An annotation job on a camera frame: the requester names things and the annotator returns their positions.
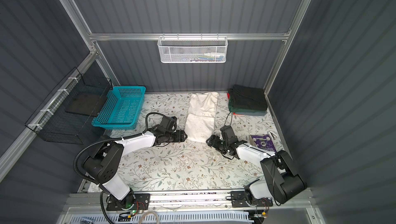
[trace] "white towel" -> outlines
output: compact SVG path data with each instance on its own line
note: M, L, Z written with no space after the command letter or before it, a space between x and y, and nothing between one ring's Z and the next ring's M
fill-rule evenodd
M217 92L190 95L189 114L184 129L188 140L205 143L213 134L218 96Z

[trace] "floral tablecloth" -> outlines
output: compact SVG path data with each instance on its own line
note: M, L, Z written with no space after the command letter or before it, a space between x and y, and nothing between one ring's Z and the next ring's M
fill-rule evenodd
M113 130L112 137L128 136L145 128L144 118L152 111L176 116L178 129L183 129L189 108L190 94L146 94L145 102L135 130ZM226 93L220 93L217 103L215 134L220 134L228 115ZM161 116L151 115L149 127L158 124ZM269 113L262 117L233 116L232 128L239 140L248 140L250 134L278 136ZM277 151L283 149L275 139ZM240 159L229 160L205 143L185 141L170 143L165 147L149 147L137 150L121 158L118 173L135 191L159 190L205 190L242 188L246 184L263 178L261 168ZM99 192L91 184L88 192Z

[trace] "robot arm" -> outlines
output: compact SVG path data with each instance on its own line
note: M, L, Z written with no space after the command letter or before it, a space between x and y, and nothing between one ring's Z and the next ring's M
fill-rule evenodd
M222 140L212 135L206 143L222 153L231 155L261 167L265 181L257 180L245 186L245 199L255 204L264 197L272 195L279 203L285 203L306 189L306 182L300 177L297 167L285 151L270 152L253 147L246 141L238 141L231 126L220 129Z
M140 136L103 142L94 146L82 167L99 182L99 187L116 198L122 209L129 209L134 202L133 191L117 173L121 157L145 147L162 143L184 142L187 135L183 130L176 130L176 117L163 116L161 123Z

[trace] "gray corrugated wall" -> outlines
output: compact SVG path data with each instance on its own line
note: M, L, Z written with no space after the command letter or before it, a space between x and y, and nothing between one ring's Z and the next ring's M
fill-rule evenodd
M229 41L226 63L161 63L154 41L99 41L123 85L147 92L227 90L233 84L263 88L281 41Z
M0 0L0 154L89 50L58 0ZM77 145L36 138L0 183L1 223L54 223L80 179Z
M300 0L75 0L93 33L283 33ZM163 64L155 42L99 42L121 84L148 91L263 87L280 41L230 41L224 64Z
M313 0L270 101L327 223L395 223L396 0Z

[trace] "blue plastic basket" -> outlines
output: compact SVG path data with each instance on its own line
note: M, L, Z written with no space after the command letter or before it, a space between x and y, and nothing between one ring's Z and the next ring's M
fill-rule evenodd
M92 125L106 129L135 129L145 91L145 87L113 87Z

